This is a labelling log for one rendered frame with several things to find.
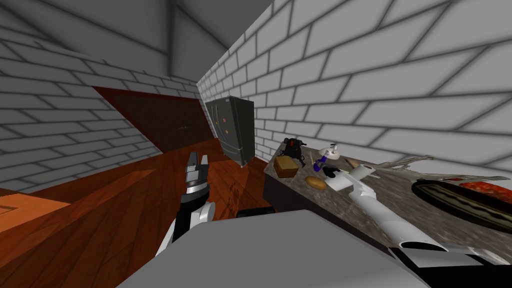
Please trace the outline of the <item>dark grey fridge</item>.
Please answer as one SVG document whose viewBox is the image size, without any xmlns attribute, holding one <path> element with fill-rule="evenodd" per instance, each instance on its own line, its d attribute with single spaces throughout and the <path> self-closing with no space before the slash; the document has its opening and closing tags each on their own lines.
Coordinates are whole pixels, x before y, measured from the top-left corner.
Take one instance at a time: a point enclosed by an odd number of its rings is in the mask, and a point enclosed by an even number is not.
<svg viewBox="0 0 512 288">
<path fill-rule="evenodd" d="M 254 102 L 235 96 L 206 103 L 223 153 L 240 167 L 255 157 Z"/>
</svg>

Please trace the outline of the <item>golden brown potato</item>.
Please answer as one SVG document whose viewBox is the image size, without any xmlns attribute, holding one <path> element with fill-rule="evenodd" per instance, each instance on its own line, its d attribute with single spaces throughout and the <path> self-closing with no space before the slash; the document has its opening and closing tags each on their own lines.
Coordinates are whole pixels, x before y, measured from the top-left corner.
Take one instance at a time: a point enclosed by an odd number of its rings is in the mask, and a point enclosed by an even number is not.
<svg viewBox="0 0 512 288">
<path fill-rule="evenodd" d="M 327 189 L 326 182 L 319 177 L 307 176 L 304 180 L 313 189 L 317 189 L 317 190 L 326 190 Z"/>
</svg>

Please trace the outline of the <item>white kettle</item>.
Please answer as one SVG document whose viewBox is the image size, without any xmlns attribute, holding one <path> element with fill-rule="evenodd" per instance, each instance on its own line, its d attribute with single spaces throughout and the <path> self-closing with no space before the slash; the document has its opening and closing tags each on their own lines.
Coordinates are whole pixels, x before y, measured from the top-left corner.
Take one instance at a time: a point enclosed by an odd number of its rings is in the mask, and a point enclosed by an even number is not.
<svg viewBox="0 0 512 288">
<path fill-rule="evenodd" d="M 338 152 L 338 146 L 336 144 L 331 144 L 329 147 L 322 148 L 318 153 L 330 160 L 338 160 L 340 158 L 340 153 Z"/>
</svg>

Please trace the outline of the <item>dark brown door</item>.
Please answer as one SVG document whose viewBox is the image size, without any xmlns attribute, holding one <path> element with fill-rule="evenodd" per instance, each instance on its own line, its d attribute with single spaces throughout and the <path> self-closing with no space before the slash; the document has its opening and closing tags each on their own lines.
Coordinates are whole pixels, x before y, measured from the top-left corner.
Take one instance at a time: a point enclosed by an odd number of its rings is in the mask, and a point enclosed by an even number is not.
<svg viewBox="0 0 512 288">
<path fill-rule="evenodd" d="M 94 90 L 163 153 L 214 138 L 197 99 L 99 86 Z"/>
</svg>

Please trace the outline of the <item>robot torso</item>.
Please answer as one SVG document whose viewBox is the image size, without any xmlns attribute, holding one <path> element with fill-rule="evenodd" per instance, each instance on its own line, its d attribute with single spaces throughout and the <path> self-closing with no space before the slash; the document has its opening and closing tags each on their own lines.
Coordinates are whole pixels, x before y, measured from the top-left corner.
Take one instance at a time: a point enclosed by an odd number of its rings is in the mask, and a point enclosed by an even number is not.
<svg viewBox="0 0 512 288">
<path fill-rule="evenodd" d="M 117 288 L 430 288 L 391 256 L 298 210 L 201 223 Z"/>
</svg>

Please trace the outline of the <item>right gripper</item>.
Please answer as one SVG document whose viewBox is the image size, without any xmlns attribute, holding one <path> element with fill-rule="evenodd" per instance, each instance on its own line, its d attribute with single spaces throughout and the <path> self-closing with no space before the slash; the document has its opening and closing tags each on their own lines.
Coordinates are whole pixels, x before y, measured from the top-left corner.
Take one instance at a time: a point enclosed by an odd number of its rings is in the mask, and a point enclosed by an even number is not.
<svg viewBox="0 0 512 288">
<path fill-rule="evenodd" d="M 345 188 L 353 186 L 348 178 L 346 178 L 348 172 L 334 167 L 323 167 L 322 168 L 325 176 L 327 177 L 324 181 L 327 186 L 335 191 L 340 191 Z"/>
</svg>

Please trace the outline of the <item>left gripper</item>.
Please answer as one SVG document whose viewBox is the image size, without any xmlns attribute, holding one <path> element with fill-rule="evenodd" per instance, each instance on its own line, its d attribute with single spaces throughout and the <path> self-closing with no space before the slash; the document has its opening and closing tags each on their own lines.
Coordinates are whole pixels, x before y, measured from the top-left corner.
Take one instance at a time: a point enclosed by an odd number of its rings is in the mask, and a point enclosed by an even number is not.
<svg viewBox="0 0 512 288">
<path fill-rule="evenodd" d="M 199 186 L 207 182 L 208 179 L 208 171 L 209 171 L 209 162 L 207 154 L 204 154 L 201 157 L 201 162 L 199 164 L 199 156 L 197 152 L 191 152 L 187 167 L 186 167 L 186 180 L 188 187 Z"/>
</svg>

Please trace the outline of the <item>black oval pan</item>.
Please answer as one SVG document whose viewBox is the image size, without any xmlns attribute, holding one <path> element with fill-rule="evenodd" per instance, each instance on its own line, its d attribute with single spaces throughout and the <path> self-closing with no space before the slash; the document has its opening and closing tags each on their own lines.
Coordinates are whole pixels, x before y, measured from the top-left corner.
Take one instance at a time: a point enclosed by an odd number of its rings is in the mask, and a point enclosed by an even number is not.
<svg viewBox="0 0 512 288">
<path fill-rule="evenodd" d="M 470 223 L 512 235 L 512 201 L 494 198 L 457 184 L 419 180 L 412 192 L 440 210 Z"/>
</svg>

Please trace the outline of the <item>red flat thing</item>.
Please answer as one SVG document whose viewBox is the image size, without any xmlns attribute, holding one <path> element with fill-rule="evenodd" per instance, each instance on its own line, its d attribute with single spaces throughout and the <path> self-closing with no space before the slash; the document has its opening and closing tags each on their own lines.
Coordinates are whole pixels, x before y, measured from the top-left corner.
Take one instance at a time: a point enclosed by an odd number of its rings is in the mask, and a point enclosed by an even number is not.
<svg viewBox="0 0 512 288">
<path fill-rule="evenodd" d="M 496 199 L 501 199 L 503 201 L 512 201 L 512 190 L 504 188 L 502 186 L 498 186 L 492 184 L 490 182 L 477 181 L 477 182 L 462 182 L 462 178 L 446 178 L 445 182 L 455 184 L 461 186 L 463 188 L 467 188 L 473 191 L 477 191 Z"/>
</svg>

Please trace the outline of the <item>grey branch-shaped thing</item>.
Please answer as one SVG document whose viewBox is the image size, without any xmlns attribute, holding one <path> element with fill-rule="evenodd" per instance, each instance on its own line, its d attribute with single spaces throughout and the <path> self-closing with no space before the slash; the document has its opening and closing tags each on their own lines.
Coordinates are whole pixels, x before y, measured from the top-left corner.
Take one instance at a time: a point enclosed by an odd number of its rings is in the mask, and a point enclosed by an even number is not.
<svg viewBox="0 0 512 288">
<path fill-rule="evenodd" d="M 435 160 L 430 155 L 410 157 L 396 162 L 372 164 L 380 172 L 410 180 L 444 181 L 451 184 L 470 182 L 504 182 L 512 184 L 512 172 L 496 171 L 443 160 Z"/>
</svg>

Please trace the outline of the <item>black coffee machine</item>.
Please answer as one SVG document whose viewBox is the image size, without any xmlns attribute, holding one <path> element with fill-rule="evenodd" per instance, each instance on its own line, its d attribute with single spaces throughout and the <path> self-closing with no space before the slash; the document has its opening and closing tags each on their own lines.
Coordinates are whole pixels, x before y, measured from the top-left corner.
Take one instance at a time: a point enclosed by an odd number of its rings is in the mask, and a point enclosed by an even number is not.
<svg viewBox="0 0 512 288">
<path fill-rule="evenodd" d="M 285 138 L 283 143 L 285 144 L 285 147 L 284 149 L 280 150 L 278 156 L 288 156 L 292 159 L 297 159 L 304 167 L 306 164 L 304 163 L 305 158 L 302 155 L 301 147 L 306 146 L 307 144 L 296 138 Z"/>
</svg>

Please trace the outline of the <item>brown bread loaf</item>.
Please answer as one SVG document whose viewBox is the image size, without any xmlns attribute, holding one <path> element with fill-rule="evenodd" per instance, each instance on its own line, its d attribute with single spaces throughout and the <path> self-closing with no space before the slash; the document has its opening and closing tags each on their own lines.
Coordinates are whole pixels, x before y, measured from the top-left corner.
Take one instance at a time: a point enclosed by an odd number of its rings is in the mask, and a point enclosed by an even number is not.
<svg viewBox="0 0 512 288">
<path fill-rule="evenodd" d="M 289 156 L 276 156 L 273 163 L 278 178 L 294 178 L 299 171 L 297 163 Z"/>
</svg>

